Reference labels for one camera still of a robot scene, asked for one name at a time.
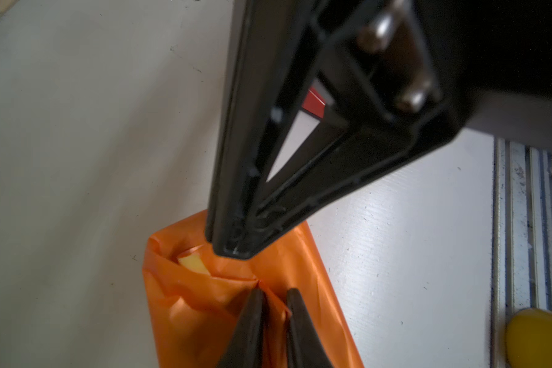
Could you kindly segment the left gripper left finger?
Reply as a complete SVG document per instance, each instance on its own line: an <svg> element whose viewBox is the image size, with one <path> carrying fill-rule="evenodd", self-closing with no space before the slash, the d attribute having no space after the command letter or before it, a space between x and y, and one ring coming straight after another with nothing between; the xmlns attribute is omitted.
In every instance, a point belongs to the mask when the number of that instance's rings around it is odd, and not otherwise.
<svg viewBox="0 0 552 368"><path fill-rule="evenodd" d="M222 354L219 368L259 368L262 366L265 319L265 293L251 291L239 315L232 338Z"/></svg>

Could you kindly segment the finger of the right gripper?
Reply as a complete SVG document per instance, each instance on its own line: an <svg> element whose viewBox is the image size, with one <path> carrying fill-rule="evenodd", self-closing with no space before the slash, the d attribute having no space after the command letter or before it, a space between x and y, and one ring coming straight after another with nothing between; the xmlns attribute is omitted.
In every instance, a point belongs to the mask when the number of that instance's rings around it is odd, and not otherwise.
<svg viewBox="0 0 552 368"><path fill-rule="evenodd" d="M251 259L453 140L416 1L237 1L205 237ZM318 120L301 109L313 87Z"/></svg>

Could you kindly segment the yellow orange wrapping paper sheet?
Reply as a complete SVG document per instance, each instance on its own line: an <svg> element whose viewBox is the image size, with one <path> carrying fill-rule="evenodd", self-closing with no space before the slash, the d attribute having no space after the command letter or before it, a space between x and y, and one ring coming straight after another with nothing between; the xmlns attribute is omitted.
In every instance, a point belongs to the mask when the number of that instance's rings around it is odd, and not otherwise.
<svg viewBox="0 0 552 368"><path fill-rule="evenodd" d="M267 298L262 364L286 366L288 290L300 291L335 367L363 362L306 222L247 261L217 256L204 236L206 212L149 237L142 272L161 367L214 367L250 292Z"/></svg>

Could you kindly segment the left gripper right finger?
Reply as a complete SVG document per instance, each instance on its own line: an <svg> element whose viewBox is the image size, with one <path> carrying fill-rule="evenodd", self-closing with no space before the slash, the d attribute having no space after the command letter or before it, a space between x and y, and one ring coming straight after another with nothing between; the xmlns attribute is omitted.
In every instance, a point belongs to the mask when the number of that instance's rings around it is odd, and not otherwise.
<svg viewBox="0 0 552 368"><path fill-rule="evenodd" d="M288 290L287 307L291 311L286 335L288 367L333 368L297 288Z"/></svg>

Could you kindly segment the red tape dispenser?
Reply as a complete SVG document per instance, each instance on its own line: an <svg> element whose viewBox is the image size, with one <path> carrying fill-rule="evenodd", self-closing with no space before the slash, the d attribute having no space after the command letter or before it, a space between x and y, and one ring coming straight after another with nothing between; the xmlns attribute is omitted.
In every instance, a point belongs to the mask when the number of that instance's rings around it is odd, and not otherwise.
<svg viewBox="0 0 552 368"><path fill-rule="evenodd" d="M313 87L311 87L304 102L302 103L301 109L308 115L321 120L324 117L326 105L327 103L324 101L322 96L320 96L320 94Z"/></svg>

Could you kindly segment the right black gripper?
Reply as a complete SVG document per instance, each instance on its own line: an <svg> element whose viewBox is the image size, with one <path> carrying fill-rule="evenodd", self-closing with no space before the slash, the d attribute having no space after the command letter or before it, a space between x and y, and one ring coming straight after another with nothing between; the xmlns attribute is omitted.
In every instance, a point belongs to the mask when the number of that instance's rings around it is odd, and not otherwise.
<svg viewBox="0 0 552 368"><path fill-rule="evenodd" d="M552 151L552 1L416 1L452 129Z"/></svg>

